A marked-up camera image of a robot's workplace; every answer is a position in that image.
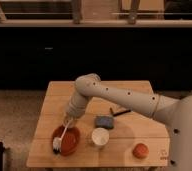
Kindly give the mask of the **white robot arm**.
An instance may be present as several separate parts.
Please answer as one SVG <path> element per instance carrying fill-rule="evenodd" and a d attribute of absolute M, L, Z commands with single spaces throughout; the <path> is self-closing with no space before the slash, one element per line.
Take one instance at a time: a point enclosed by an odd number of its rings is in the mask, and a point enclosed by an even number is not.
<path fill-rule="evenodd" d="M 74 91 L 67 103 L 63 123 L 81 118 L 93 97 L 131 109 L 167 126 L 170 135 L 167 171 L 192 171 L 192 95 L 175 99 L 120 89 L 103 84 L 97 74 L 90 73 L 74 81 Z"/>

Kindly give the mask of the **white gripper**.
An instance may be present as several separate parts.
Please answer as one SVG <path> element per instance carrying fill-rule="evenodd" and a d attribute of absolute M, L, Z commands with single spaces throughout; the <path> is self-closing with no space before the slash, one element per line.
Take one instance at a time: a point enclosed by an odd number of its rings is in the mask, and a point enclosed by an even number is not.
<path fill-rule="evenodd" d="M 70 120 L 76 120 L 81 118 L 85 114 L 85 110 L 85 105 L 69 101 L 65 110 L 64 122 L 68 123 Z"/>

